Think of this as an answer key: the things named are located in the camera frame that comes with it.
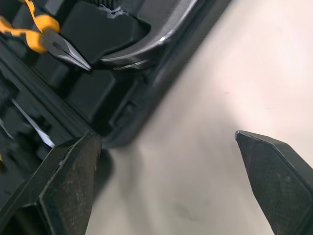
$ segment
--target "white table surface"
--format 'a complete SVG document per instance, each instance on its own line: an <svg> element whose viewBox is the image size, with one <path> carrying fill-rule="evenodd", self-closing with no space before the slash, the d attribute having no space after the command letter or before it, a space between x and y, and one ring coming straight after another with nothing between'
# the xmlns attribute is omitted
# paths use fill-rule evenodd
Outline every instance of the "white table surface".
<svg viewBox="0 0 313 235"><path fill-rule="evenodd" d="M87 235L272 235L236 130L313 166L313 1L234 0L128 147Z"/></svg>

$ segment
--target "screwdriver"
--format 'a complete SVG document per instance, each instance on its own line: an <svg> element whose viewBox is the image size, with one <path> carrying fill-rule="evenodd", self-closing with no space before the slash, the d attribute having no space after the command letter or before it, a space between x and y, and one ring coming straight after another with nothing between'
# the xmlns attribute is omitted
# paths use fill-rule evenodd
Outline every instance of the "screwdriver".
<svg viewBox="0 0 313 235"><path fill-rule="evenodd" d="M26 118L26 120L29 122L29 124L35 129L35 131L38 133L41 140L48 145L51 148L54 148L55 144L50 139L50 136L48 136L39 126L38 124L18 105L18 103L15 100L11 100L14 106L20 111L20 113Z"/></svg>
<svg viewBox="0 0 313 235"><path fill-rule="evenodd" d="M33 1L25 0L36 27L40 32L30 29L17 29L0 16L0 32L8 37L22 39L35 52L48 51L53 56L77 65L85 70L91 66L80 53L60 34L59 22L45 12L40 11Z"/></svg>

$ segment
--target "plastic handle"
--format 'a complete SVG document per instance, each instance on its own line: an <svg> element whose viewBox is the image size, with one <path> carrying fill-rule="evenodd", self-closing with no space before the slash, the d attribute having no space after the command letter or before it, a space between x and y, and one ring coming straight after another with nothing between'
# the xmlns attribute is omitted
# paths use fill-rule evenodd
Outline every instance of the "plastic handle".
<svg viewBox="0 0 313 235"><path fill-rule="evenodd" d="M38 53L43 53L46 49L41 45L41 33L28 30L13 28L12 25L2 16L0 16L0 32L3 34L10 33L13 37L25 35L27 45Z"/></svg>
<svg viewBox="0 0 313 235"><path fill-rule="evenodd" d="M25 0L30 14L35 22L37 28L43 33L46 29L52 29L56 33L60 32L60 24L53 17L49 16L46 13L41 12L38 8L35 7L33 1Z"/></svg>

